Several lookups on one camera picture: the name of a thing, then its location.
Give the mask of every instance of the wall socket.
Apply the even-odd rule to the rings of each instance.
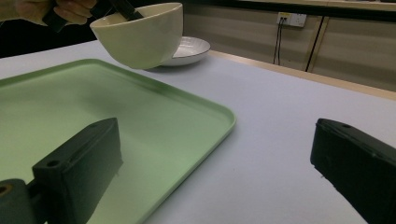
[[[289,12],[279,12],[277,14],[276,24],[280,23],[281,18],[285,19],[285,21],[283,21],[284,25],[304,27],[306,15],[305,14],[297,14],[297,13],[289,13]]]

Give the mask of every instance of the cable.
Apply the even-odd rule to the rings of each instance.
[[[285,21],[286,18],[281,17],[279,20],[279,24],[277,25],[276,45],[275,45],[273,64],[275,64],[276,54],[277,54],[277,64],[280,65],[280,44],[282,41],[282,27]]]
[[[280,18],[279,23],[277,24],[276,44],[275,44],[275,52],[274,52],[274,61],[273,61],[273,64],[275,64],[276,50],[277,50],[277,41],[279,40],[280,23],[281,23],[282,21],[283,21],[283,17]]]
[[[280,30],[279,30],[279,45],[277,47],[277,65],[280,65],[280,43],[282,42],[282,28],[286,18],[283,18],[282,22],[280,23]]]

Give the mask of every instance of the bowl rim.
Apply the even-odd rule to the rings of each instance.
[[[104,16],[103,18],[100,18],[100,19],[98,19],[96,21],[91,22],[90,27],[93,28],[93,29],[102,29],[102,28],[123,26],[123,25],[127,25],[127,24],[130,24],[130,23],[136,23],[136,22],[141,22],[141,21],[152,19],[152,18],[156,18],[156,17],[159,17],[161,15],[171,13],[171,12],[173,12],[175,10],[178,10],[181,7],[183,7],[183,4],[181,4],[181,3],[169,2],[169,3],[160,3],[160,4],[154,4],[154,5],[144,6],[144,7],[137,7],[136,10],[139,10],[139,9],[142,9],[142,8],[146,8],[146,7],[159,7],[159,6],[162,6],[162,5],[175,5],[175,7],[173,7],[170,10],[167,10],[165,12],[162,12],[162,13],[159,13],[159,14],[155,14],[155,15],[152,15],[152,16],[148,16],[148,17],[145,17],[143,19],[139,19],[139,20],[135,20],[135,21],[125,21],[125,22],[119,22],[119,23],[115,23],[115,24],[106,24],[106,25],[95,25],[99,21],[105,20],[108,17],[113,17],[113,16],[116,16],[116,15],[120,15],[119,12],[116,12],[116,13]]]

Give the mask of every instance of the white plate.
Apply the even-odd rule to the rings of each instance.
[[[163,63],[163,66],[180,66],[189,63],[196,63],[202,60],[210,50],[210,44],[206,41],[183,36],[173,58]]]

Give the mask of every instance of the white bowl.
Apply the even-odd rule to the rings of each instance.
[[[183,36],[172,59],[163,63],[163,66],[180,66],[201,61],[209,52],[210,44],[203,39]]]
[[[91,29],[107,52],[119,63],[147,69],[170,60],[183,33],[183,7],[165,3],[136,10],[143,19],[126,21],[120,13],[91,23]]]

